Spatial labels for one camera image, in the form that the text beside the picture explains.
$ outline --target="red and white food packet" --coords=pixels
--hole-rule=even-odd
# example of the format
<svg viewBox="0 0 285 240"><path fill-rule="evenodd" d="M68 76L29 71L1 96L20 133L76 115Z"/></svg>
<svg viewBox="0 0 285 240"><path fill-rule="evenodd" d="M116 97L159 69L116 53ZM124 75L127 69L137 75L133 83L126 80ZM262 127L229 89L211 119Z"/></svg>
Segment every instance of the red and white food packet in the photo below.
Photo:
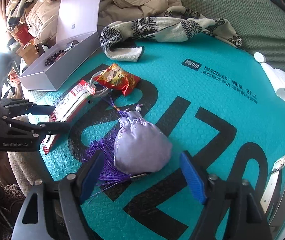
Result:
<svg viewBox="0 0 285 240"><path fill-rule="evenodd" d="M94 95L96 88L81 80L56 106L49 117L48 122L68 122L88 102L88 97ZM51 147L58 139L59 134L50 134L41 142L45 154L48 154Z"/></svg>

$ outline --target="silver screw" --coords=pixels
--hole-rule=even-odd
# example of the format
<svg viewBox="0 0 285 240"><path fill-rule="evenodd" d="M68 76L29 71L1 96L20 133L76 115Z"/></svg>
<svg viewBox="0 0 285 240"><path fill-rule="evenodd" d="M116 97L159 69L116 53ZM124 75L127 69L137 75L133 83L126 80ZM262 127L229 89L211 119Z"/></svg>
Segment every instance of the silver screw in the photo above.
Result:
<svg viewBox="0 0 285 240"><path fill-rule="evenodd" d="M43 182L42 179L36 179L35 185L39 186L42 184L42 182Z"/></svg>
<svg viewBox="0 0 285 240"><path fill-rule="evenodd" d="M209 174L208 179L215 181L218 179L218 176L216 174Z"/></svg>
<svg viewBox="0 0 285 240"><path fill-rule="evenodd" d="M76 178L76 174L75 173L70 173L70 174L67 175L67 179L68 180L73 180L75 178Z"/></svg>
<svg viewBox="0 0 285 240"><path fill-rule="evenodd" d="M242 179L241 180L242 185L244 186L248 186L249 185L249 181L247 179Z"/></svg>

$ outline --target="white round cap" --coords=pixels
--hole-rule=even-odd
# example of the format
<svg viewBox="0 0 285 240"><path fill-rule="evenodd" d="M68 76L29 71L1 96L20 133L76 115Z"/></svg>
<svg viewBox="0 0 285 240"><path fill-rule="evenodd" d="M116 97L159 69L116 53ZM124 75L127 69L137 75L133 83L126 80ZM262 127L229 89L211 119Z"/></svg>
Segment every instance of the white round cap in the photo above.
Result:
<svg viewBox="0 0 285 240"><path fill-rule="evenodd" d="M255 52L254 53L254 58L256 61L258 61L259 63L263 63L266 62L266 58L263 54L261 54L260 52Z"/></svg>

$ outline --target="red bag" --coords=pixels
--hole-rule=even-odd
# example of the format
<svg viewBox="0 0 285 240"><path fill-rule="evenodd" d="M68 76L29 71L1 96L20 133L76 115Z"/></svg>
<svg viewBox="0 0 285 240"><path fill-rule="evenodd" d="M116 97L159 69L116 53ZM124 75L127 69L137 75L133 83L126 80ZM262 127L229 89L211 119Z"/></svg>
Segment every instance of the red bag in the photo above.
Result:
<svg viewBox="0 0 285 240"><path fill-rule="evenodd" d="M118 64L113 63L99 76L94 77L93 80L109 89L121 90L124 96L127 96L136 87L140 77L123 70Z"/></svg>

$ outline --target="green textured fabric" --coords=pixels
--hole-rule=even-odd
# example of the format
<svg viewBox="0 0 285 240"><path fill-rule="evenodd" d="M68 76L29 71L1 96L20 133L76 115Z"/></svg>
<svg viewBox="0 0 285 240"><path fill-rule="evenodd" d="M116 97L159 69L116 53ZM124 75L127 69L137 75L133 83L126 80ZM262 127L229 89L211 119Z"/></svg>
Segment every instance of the green textured fabric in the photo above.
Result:
<svg viewBox="0 0 285 240"><path fill-rule="evenodd" d="M270 0L181 0L209 18L223 17L243 39L242 48L266 56L285 71L285 12Z"/></svg>

